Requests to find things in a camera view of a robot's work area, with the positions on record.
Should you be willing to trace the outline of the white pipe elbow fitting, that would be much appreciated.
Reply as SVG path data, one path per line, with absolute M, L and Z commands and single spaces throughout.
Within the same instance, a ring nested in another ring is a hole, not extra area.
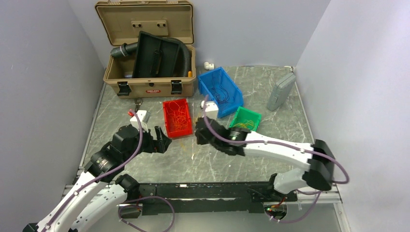
M 214 63 L 204 62 L 204 69 L 207 71 L 211 71 L 215 69 Z

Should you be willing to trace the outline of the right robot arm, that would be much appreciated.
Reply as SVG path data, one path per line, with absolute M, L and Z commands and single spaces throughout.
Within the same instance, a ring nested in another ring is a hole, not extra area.
M 245 128 L 225 128 L 208 117 L 195 124 L 197 144 L 210 144 L 229 156 L 255 156 L 287 162 L 293 170 L 274 174 L 266 194 L 273 201 L 299 188 L 329 191 L 333 185 L 335 157 L 327 143 L 296 143 L 264 136 Z

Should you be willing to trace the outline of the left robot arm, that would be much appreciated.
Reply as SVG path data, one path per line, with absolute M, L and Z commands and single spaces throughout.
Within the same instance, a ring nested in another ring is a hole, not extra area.
M 60 203 L 40 222 L 29 223 L 25 232 L 83 232 L 114 202 L 138 199 L 139 183 L 128 174 L 120 175 L 126 163 L 138 154 L 165 153 L 172 140 L 159 126 L 157 138 L 150 130 L 132 125 L 121 127 L 100 151 L 93 154 L 77 182 Z

